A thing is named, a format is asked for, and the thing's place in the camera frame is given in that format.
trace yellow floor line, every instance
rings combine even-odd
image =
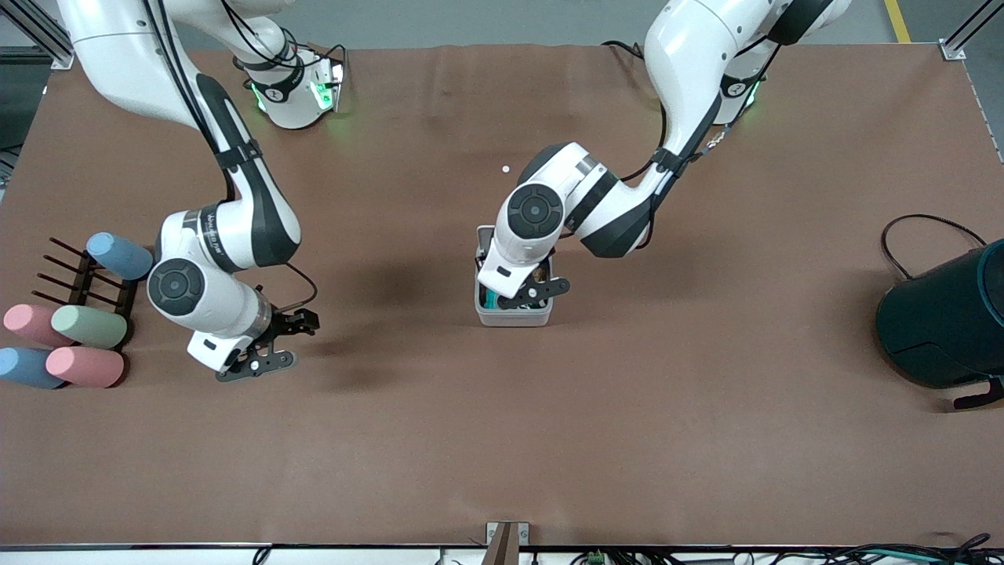
[[[898,0],[886,0],[886,11],[889,12],[889,19],[893,22],[893,31],[896,32],[896,40],[900,43],[910,43],[910,32],[907,31],[907,22],[903,21],[900,2]]]

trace brown table surface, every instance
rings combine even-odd
[[[142,297],[120,387],[0,384],[0,542],[459,543],[497,519],[547,544],[1004,536],[1004,410],[945,413],[958,391],[911,384],[872,342],[896,280],[888,220],[1004,236],[1001,165],[936,46],[785,49],[650,248],[562,243],[573,291],[538,330],[480,327],[475,227],[545,145],[577,139],[621,174],[648,158],[659,111],[639,62],[360,51],[348,113],[289,131],[229,54],[195,60],[299,214],[323,327],[283,342],[294,370],[220,384]],[[54,73],[0,208],[0,308],[47,285],[48,236],[152,243],[165,215],[222,194],[194,130],[112,106],[79,67]],[[967,246],[901,227],[911,268]],[[306,293],[283,268],[241,276],[276,304]]]

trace foam cylinder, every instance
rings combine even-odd
[[[55,388],[63,381],[49,374],[47,349],[5,347],[0,349],[0,378],[35,388]]]
[[[150,251],[107,231],[90,236],[87,240],[87,252],[101,266],[123,280],[143,278],[154,266],[154,255]]]
[[[49,347],[73,345],[73,340],[52,329],[55,312],[47,306],[19,304],[3,316],[3,327],[26,340]]]
[[[73,384],[106,388],[121,378],[126,361],[113,351],[61,347],[49,354],[45,369],[52,376]]]
[[[117,314],[67,305],[52,315],[52,329],[81,345],[111,349],[126,337],[128,324]]]

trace metal bracket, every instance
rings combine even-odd
[[[529,522],[489,522],[485,525],[485,543],[491,545],[492,539],[495,538],[495,534],[499,532],[499,528],[506,524],[511,524],[516,527],[519,545],[530,545]]]
[[[499,308],[502,310],[512,310],[528,304],[539,303],[540,301],[563,295],[571,288],[568,279],[560,276],[544,280],[543,282],[536,282],[532,277],[533,275],[531,274],[512,299],[499,297]]]
[[[319,328],[317,315],[305,308],[290,315],[274,316],[268,330],[252,342],[226,371],[216,373],[216,380],[229,383],[292,367],[297,361],[296,354],[291,351],[276,351],[275,339],[297,334],[312,336]]]
[[[966,60],[966,51],[959,49],[958,51],[950,50],[945,39],[938,40],[938,47],[942,50],[942,58],[945,60]]]
[[[519,546],[529,545],[527,522],[489,522],[485,526],[488,551],[481,565],[518,565]]]
[[[52,59],[52,64],[49,66],[52,70],[69,70],[73,68],[73,61],[76,60],[76,54],[70,53],[69,58],[65,61],[60,61],[59,59]]]

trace pink cylinder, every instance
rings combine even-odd
[[[61,347],[49,354],[45,370],[53,377],[73,384],[106,388],[121,378],[126,361],[114,351]]]
[[[19,304],[12,306],[3,317],[3,327],[26,340],[49,347],[66,347],[73,340],[52,329],[55,310],[47,306]]]

